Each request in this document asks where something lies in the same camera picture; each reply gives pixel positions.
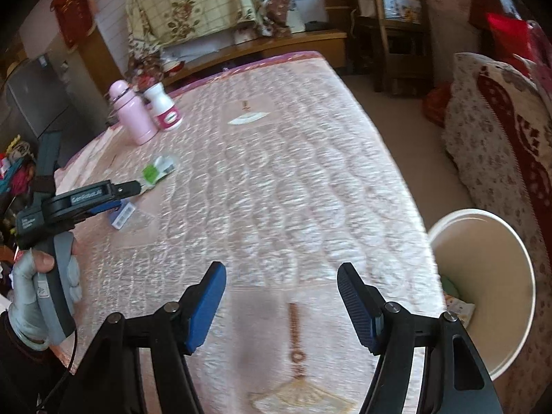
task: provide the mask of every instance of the pink water bottle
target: pink water bottle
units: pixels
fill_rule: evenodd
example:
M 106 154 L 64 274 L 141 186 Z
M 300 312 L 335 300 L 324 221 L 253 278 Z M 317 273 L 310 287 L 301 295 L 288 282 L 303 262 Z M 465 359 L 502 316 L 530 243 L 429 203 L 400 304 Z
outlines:
M 150 114 L 159 128 L 170 131 L 180 125 L 180 113 L 175 102 L 165 93 L 163 84 L 158 82 L 152 85 L 144 92 L 144 96 L 151 101 Z
M 128 129 L 138 145 L 143 145 L 154 137 L 157 127 L 147 112 L 142 98 L 133 92 L 126 81 L 119 80 L 112 83 L 109 96 L 113 108 L 117 110 L 119 121 Z

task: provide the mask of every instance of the quilted mattress pattern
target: quilted mattress pattern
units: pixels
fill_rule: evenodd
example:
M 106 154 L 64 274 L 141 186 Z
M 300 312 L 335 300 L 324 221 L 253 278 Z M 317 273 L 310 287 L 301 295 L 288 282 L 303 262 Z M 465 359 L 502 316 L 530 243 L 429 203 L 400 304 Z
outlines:
M 77 226 L 86 245 L 77 362 L 111 312 L 153 313 L 219 260 L 226 292 L 188 359 L 205 412 L 358 412 L 377 359 L 339 297 L 339 265 L 352 262 L 411 312 L 444 309 L 420 215 L 377 130 L 312 53 L 226 71 L 173 98 L 178 129 L 136 147 L 110 128 L 57 176 L 62 192 L 132 180 L 158 155 L 177 162 L 120 231 L 103 215 Z M 65 361 L 71 348 L 58 350 Z M 405 412 L 416 411 L 421 355 Z M 148 409 L 158 412 L 144 357 Z

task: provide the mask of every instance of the red bag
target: red bag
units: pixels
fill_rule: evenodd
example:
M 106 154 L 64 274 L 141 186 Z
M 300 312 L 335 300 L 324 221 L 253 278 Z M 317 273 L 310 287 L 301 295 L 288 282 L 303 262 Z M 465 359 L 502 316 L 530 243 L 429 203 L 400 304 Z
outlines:
M 88 0 L 52 0 L 50 10 L 56 13 L 61 35 L 69 50 L 96 27 Z
M 529 77 L 525 64 L 513 55 L 533 60 L 529 48 L 529 30 L 527 22 L 505 17 L 497 13 L 488 13 L 487 21 L 495 40 L 495 57 L 493 59 L 506 62 L 516 70 Z
M 437 126 L 445 127 L 446 105 L 451 99 L 451 83 L 441 82 L 432 91 L 427 93 L 422 101 L 424 117 Z

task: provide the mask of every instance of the refrigerator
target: refrigerator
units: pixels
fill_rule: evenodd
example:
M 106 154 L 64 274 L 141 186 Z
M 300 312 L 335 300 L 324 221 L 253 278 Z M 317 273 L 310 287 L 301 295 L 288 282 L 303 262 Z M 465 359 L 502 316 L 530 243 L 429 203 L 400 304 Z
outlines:
M 47 54 L 21 62 L 7 78 L 4 92 L 8 110 L 0 118 L 0 149 L 21 135 L 36 153 L 44 132 L 61 131 L 58 163 L 63 167 L 95 138 L 88 120 L 72 103 Z

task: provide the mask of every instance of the gray glove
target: gray glove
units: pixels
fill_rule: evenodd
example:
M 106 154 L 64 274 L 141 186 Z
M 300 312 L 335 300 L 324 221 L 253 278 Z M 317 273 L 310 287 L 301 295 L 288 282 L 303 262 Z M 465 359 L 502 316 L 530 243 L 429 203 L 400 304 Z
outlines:
M 73 242 L 71 260 L 68 265 L 70 294 L 73 302 L 82 298 L 79 285 L 80 270 L 75 257 L 76 241 Z M 9 306 L 8 317 L 13 331 L 19 339 L 33 350 L 48 348 L 48 330 L 40 312 L 37 294 L 32 284 L 32 276 L 37 272 L 46 273 L 53 268 L 54 259 L 40 250 L 27 250 L 13 267 L 12 279 L 14 301 Z

